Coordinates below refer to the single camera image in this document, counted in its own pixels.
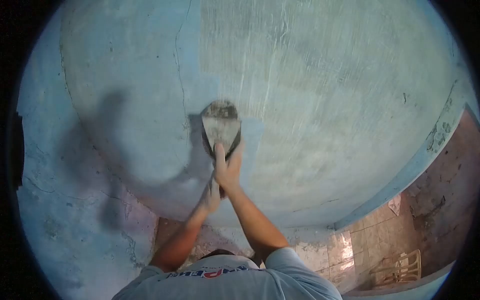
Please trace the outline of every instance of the concrete wall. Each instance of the concrete wall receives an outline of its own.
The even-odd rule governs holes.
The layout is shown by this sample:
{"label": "concrete wall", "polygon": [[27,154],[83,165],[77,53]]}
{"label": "concrete wall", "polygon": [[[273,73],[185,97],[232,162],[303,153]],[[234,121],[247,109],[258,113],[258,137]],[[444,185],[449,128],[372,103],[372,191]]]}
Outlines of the concrete wall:
{"label": "concrete wall", "polygon": [[418,232],[424,276],[455,260],[480,195],[480,132],[464,113],[442,153],[405,193]]}
{"label": "concrete wall", "polygon": [[[396,176],[463,109],[438,24],[426,1],[72,0],[61,52],[82,125],[155,213],[193,207],[212,170],[198,114],[226,98],[244,117],[242,185],[266,215],[347,225],[413,181],[419,168]],[[209,224],[238,225],[228,202]]]}
{"label": "concrete wall", "polygon": [[335,229],[341,229],[361,219],[410,186],[442,152],[442,149],[452,137],[464,111],[467,111],[477,124],[480,121],[477,97],[463,54],[440,16],[429,8],[429,4],[424,2],[420,2],[420,4],[443,40],[448,41],[451,45],[451,59],[455,63],[451,72],[455,80],[451,84],[450,91],[444,97],[445,103],[442,112],[413,157],[377,194],[362,203],[353,212],[335,222]]}
{"label": "concrete wall", "polygon": [[61,7],[26,65],[18,112],[25,164],[18,205],[43,272],[63,299],[110,299],[149,262],[156,217],[111,173],[65,86]]}

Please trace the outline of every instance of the gray t-shirt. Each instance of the gray t-shirt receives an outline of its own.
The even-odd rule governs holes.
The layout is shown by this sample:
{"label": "gray t-shirt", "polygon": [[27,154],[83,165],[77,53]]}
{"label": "gray t-shirt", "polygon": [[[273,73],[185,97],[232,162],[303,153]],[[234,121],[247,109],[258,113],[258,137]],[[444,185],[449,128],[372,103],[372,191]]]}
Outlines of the gray t-shirt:
{"label": "gray t-shirt", "polygon": [[237,255],[210,256],[178,272],[150,265],[113,300],[342,299],[335,286],[308,269],[291,248],[272,252],[265,266],[259,269]]}

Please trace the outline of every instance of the man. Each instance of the man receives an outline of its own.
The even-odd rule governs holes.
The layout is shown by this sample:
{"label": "man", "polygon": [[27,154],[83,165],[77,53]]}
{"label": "man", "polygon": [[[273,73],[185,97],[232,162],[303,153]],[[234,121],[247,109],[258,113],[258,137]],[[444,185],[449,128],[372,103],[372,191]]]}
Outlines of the man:
{"label": "man", "polygon": [[[114,300],[133,299],[342,299],[335,286],[308,269],[285,237],[262,214],[239,184],[243,141],[225,162],[215,145],[212,180],[181,228],[155,253],[150,265]],[[213,252],[176,272],[190,254],[202,223],[221,200],[222,188],[237,214],[248,242],[265,263]]]}

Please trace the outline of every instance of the hand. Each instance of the hand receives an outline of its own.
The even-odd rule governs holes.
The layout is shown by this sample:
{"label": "hand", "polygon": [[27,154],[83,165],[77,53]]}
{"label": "hand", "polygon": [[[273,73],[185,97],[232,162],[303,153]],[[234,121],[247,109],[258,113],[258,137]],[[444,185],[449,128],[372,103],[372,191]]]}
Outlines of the hand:
{"label": "hand", "polygon": [[207,212],[211,214],[212,212],[217,210],[221,200],[222,198],[220,197],[220,186],[215,181],[215,179],[212,178],[205,186],[204,192],[202,194],[202,197],[200,198],[198,205],[205,208]]}
{"label": "hand", "polygon": [[225,150],[222,144],[215,144],[215,170],[214,178],[228,194],[240,187],[240,168],[245,142],[240,140],[228,162],[225,161]]}

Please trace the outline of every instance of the logo on shirt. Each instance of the logo on shirt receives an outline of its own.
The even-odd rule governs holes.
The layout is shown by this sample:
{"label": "logo on shirt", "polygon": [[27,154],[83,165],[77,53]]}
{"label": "logo on shirt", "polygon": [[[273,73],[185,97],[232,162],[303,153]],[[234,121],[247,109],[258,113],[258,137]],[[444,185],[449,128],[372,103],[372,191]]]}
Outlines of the logo on shirt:
{"label": "logo on shirt", "polygon": [[250,268],[247,268],[247,267],[241,265],[241,266],[236,267],[235,269],[229,270],[229,269],[222,268],[220,270],[213,271],[213,272],[204,271],[204,270],[184,271],[184,272],[180,272],[180,273],[175,272],[175,273],[170,273],[167,276],[167,278],[177,277],[177,276],[197,276],[197,277],[200,277],[200,278],[211,279],[211,278],[219,277],[220,275],[223,275],[223,274],[226,274],[226,273],[232,273],[232,272],[238,272],[238,271],[263,271],[263,270],[262,269],[250,269]]}

